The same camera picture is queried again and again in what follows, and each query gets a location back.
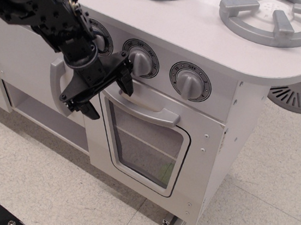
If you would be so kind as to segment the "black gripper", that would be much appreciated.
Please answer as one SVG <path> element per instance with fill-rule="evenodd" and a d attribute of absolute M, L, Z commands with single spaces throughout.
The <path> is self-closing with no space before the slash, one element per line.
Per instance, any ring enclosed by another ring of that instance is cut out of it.
<path fill-rule="evenodd" d="M 91 120 L 100 118 L 99 113 L 91 104 L 91 98 L 99 94 L 113 82 L 131 96 L 134 91 L 130 73 L 129 54 L 120 51 L 107 57 L 95 56 L 87 64 L 73 68 L 73 77 L 59 96 L 70 111 L 80 111 Z"/>

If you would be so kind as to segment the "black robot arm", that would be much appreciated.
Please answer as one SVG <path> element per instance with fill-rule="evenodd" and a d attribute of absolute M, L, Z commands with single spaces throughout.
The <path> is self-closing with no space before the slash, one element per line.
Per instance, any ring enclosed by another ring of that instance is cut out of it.
<path fill-rule="evenodd" d="M 71 112 L 99 119 L 91 98 L 116 82 L 131 95 L 133 64 L 127 52 L 100 58 L 96 34 L 78 0 L 0 0 L 0 18 L 9 25 L 26 25 L 38 33 L 74 72 L 59 100 Z"/>

